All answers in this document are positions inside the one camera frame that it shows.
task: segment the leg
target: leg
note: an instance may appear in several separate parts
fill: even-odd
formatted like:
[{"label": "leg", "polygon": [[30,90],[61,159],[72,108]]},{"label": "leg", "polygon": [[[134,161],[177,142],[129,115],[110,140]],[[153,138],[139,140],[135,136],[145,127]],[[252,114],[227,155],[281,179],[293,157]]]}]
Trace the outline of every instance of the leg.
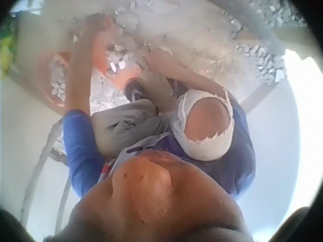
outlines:
[{"label": "leg", "polygon": [[95,113],[91,119],[99,152],[114,158],[144,138],[167,132],[168,122],[157,115],[155,105],[147,99]]}]

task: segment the white fabric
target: white fabric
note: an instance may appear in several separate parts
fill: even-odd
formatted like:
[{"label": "white fabric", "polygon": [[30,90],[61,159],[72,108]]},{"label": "white fabric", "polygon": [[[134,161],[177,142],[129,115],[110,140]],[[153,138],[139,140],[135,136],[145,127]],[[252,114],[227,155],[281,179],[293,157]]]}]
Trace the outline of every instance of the white fabric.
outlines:
[{"label": "white fabric", "polygon": [[[185,153],[191,158],[200,161],[212,161],[221,158],[229,150],[233,136],[234,119],[232,105],[226,90],[225,94],[226,99],[223,99],[222,97],[212,95],[208,92],[189,90],[179,98],[177,113],[171,115],[171,128],[177,141]],[[184,134],[187,116],[198,100],[208,97],[218,99],[227,108],[230,117],[229,126],[223,133],[216,134],[212,138],[206,138],[197,142],[189,140]]]}]

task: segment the skin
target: skin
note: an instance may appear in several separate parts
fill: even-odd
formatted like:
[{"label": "skin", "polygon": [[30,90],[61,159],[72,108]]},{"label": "skin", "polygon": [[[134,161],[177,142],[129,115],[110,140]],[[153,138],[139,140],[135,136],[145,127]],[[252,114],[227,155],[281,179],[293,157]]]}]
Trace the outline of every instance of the skin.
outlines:
[{"label": "skin", "polygon": [[[91,47],[102,20],[100,15],[87,19],[87,27],[72,54],[66,111],[79,109],[89,115]],[[185,69],[164,51],[150,52],[146,61],[156,73],[191,88],[224,95],[219,84]],[[227,127],[227,116],[220,102],[202,99],[192,108],[185,133],[192,140],[213,136]],[[205,129],[196,129],[198,122],[204,122]],[[54,239],[252,241],[239,207],[212,178],[196,166],[161,151],[146,151],[130,158],[94,186],[73,209],[67,227]]]}]

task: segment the man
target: man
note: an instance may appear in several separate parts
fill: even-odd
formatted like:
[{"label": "man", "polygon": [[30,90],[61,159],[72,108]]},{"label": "man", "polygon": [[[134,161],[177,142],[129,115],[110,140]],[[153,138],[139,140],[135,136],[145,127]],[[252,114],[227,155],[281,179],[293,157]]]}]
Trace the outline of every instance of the man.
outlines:
[{"label": "man", "polygon": [[137,88],[126,88],[132,103],[91,119],[91,47],[100,23],[100,15],[87,18],[66,87],[64,141],[82,200],[67,227],[46,240],[252,241],[233,200],[255,169],[241,107],[219,84],[153,50],[150,70],[190,88],[177,110],[158,115],[135,80],[129,86]]}]

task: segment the concrete floor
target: concrete floor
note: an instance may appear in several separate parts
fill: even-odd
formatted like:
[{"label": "concrete floor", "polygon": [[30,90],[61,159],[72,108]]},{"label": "concrete floor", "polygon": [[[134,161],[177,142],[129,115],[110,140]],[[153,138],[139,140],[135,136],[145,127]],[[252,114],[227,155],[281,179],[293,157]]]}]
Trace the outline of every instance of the concrete floor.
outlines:
[{"label": "concrete floor", "polygon": [[[248,63],[236,53],[234,43],[224,37],[227,23],[214,14],[219,9],[207,2],[185,2],[191,5],[181,5],[176,13],[142,13],[142,36],[158,42],[163,33],[169,33],[166,44],[174,54],[188,67],[227,87],[248,112],[257,171],[253,185],[238,204],[254,238],[266,241],[286,216],[298,207],[310,205],[321,181],[323,168],[315,157],[322,157],[322,152],[315,138],[319,137],[319,124],[323,120],[315,115],[315,111],[305,113],[305,110],[309,104],[312,110],[323,104],[319,95],[312,95],[322,82],[322,74],[310,60],[295,61],[297,55],[290,53],[287,57],[289,82],[275,86],[258,83]],[[41,29],[45,33],[38,42],[44,43],[49,38],[50,41],[46,43],[52,46],[42,44],[43,49],[54,48],[54,45],[58,48],[59,44],[53,40],[53,36],[61,33],[58,25],[62,25],[62,17],[82,17],[102,9],[107,11],[111,7],[104,0],[91,1],[91,4],[86,0],[77,1],[77,6],[75,8],[74,0],[46,1],[42,12],[44,26]],[[20,53],[22,64],[26,67],[35,59],[31,49],[35,49],[35,46],[30,46],[30,41],[27,41]],[[220,62],[213,65],[210,60]],[[311,73],[316,73],[309,82],[310,89],[304,84],[304,73],[309,68]],[[2,82],[1,102],[1,205],[20,219],[25,189],[33,168],[51,126],[60,117],[10,79]],[[306,145],[303,140],[305,134],[312,135],[306,136]],[[306,179],[309,173],[312,174],[311,180]],[[55,233],[67,179],[68,169],[49,158],[38,180],[26,224],[36,241]],[[304,191],[307,192],[306,199],[300,196]],[[67,224],[69,214],[78,201],[79,198],[70,189],[63,213],[63,226]]]}]

